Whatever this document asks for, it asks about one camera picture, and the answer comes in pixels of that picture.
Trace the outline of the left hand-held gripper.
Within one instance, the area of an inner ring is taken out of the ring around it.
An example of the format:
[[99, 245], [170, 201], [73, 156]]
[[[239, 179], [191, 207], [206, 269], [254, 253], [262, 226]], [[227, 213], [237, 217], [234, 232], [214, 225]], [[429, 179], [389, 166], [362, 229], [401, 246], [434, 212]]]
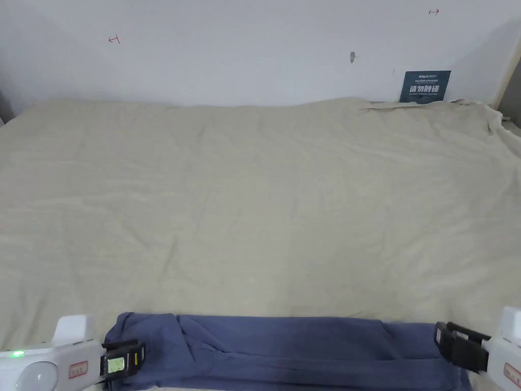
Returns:
[[1, 390], [86, 390], [134, 376], [145, 359], [137, 339], [101, 344], [93, 317], [63, 316], [50, 341], [1, 352]]

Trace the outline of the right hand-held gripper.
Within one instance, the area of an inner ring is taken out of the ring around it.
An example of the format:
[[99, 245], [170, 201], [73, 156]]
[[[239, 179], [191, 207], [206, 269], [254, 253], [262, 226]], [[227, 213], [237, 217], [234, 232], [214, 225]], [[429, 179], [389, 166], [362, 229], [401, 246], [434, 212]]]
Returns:
[[520, 390], [520, 308], [504, 307], [492, 337], [453, 322], [437, 322], [433, 337], [447, 362], [474, 373], [486, 372], [501, 390]]

